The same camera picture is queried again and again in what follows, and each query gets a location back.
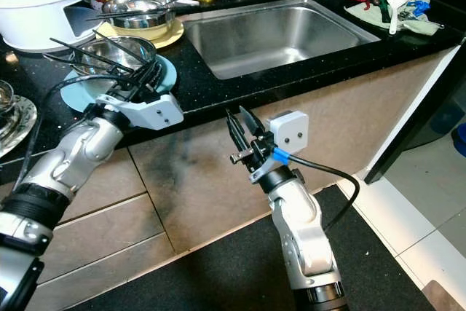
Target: white floor tile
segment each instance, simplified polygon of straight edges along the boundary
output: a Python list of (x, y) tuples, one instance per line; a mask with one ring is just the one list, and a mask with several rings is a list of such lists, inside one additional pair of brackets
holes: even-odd
[(440, 226), (438, 231), (440, 231), (463, 256), (466, 256), (466, 208)]
[(434, 231), (400, 257), (421, 283), (439, 282), (466, 309), (466, 259), (439, 232)]
[(466, 158), (450, 135), (404, 151), (385, 177), (435, 227), (466, 207)]
[[(338, 185), (347, 196), (352, 194), (350, 182), (342, 180)], [(360, 181), (360, 186), (355, 204), (395, 256), (435, 230), (386, 178), (371, 185)]]

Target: towel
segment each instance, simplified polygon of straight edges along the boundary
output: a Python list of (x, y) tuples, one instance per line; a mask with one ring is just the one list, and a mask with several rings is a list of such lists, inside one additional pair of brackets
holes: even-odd
[[(386, 29), (390, 27), (389, 23), (382, 22), (382, 12), (380, 11), (380, 8), (378, 6), (371, 4), (368, 10), (364, 10), (365, 8), (366, 3), (361, 3), (353, 7), (345, 7), (344, 9), (351, 15), (372, 25), (376, 25)], [(410, 12), (412, 16), (414, 16), (413, 12), (415, 9), (416, 7), (403, 5), (402, 7), (398, 8), (398, 14), (400, 12)], [(388, 13), (391, 17), (391, 7), (388, 7)], [(399, 31), (403, 29), (408, 29), (410, 31), (413, 31), (414, 33), (424, 34), (426, 36), (433, 36), (435, 32), (441, 27), (436, 23), (425, 22), (429, 20), (426, 14), (421, 14), (420, 16), (414, 17), (416, 18), (416, 20), (398, 20), (397, 30)]]

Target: light blue plate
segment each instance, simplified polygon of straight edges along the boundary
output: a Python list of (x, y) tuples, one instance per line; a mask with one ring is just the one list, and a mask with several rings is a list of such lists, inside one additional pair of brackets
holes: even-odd
[[(157, 59), (162, 64), (162, 70), (165, 74), (162, 83), (157, 88), (157, 92), (170, 91), (176, 83), (176, 68), (163, 56), (157, 55)], [(77, 77), (75, 71), (71, 71), (65, 80)], [(68, 85), (60, 90), (61, 98), (72, 109), (83, 112), (89, 103), (94, 103), (95, 98), (103, 94), (110, 88), (111, 82), (108, 80), (92, 80), (88, 82), (79, 82)]]

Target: blue plastic item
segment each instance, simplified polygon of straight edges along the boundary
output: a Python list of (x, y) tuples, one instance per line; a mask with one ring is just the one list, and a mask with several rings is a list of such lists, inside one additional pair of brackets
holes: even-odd
[(466, 123), (460, 124), (453, 130), (452, 137), (454, 148), (466, 157)]
[(425, 10), (430, 9), (430, 4), (423, 0), (410, 1), (409, 3), (406, 3), (406, 6), (416, 7), (413, 11), (414, 16), (420, 16), (425, 12)]
[[(165, 76), (157, 88), (157, 92), (170, 91), (176, 83), (176, 68), (175, 66), (163, 56), (157, 55), (157, 59), (162, 64), (162, 70)], [(71, 71), (65, 80), (77, 77), (75, 71)], [(89, 103), (94, 103), (95, 98), (101, 93), (107, 91), (110, 87), (108, 81), (89, 81), (71, 84), (60, 90), (60, 95), (63, 101), (72, 109), (83, 112)]]
[(281, 162), (284, 165), (288, 165), (288, 163), (290, 162), (288, 159), (289, 156), (289, 153), (283, 151), (282, 149), (279, 149), (278, 147), (274, 148), (274, 153), (272, 154), (274, 160), (277, 160), (278, 162)]

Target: yellow plate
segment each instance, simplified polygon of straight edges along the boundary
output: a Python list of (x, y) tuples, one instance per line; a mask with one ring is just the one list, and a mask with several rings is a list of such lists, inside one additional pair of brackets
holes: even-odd
[(178, 39), (181, 38), (184, 32), (183, 23), (178, 19), (175, 18), (173, 21), (173, 26), (170, 31), (165, 33), (159, 38), (152, 39), (148, 36), (153, 35), (153, 31), (150, 28), (147, 29), (126, 29), (126, 28), (119, 28), (114, 27), (110, 23), (103, 23), (99, 29), (99, 33), (102, 33), (104, 36), (139, 36), (144, 39), (148, 39), (152, 42), (152, 44), (157, 48), (161, 49), (176, 42)]
[(170, 32), (166, 33), (164, 36), (161, 36), (160, 38), (151, 40), (151, 42), (157, 49), (160, 49), (162, 47), (166, 47), (176, 42), (178, 39), (181, 38), (183, 32), (183, 23), (178, 18), (176, 18), (173, 21), (173, 27)]

